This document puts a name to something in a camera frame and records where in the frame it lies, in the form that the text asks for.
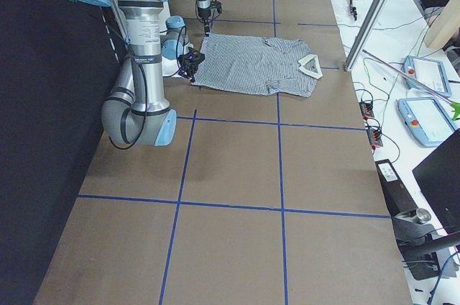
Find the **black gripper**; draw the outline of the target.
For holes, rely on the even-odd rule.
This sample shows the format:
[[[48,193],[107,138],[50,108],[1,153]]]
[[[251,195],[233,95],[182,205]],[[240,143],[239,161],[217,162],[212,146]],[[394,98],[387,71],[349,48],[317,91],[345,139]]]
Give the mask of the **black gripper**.
[[[205,60],[205,55],[197,50],[189,50],[186,54],[180,55],[179,75],[188,76],[191,83],[196,81],[195,75],[198,71],[198,66]]]
[[[198,21],[201,23],[204,23],[203,28],[204,28],[205,36],[208,37],[210,35],[209,22],[211,21],[211,9],[198,7],[196,12],[197,12]]]

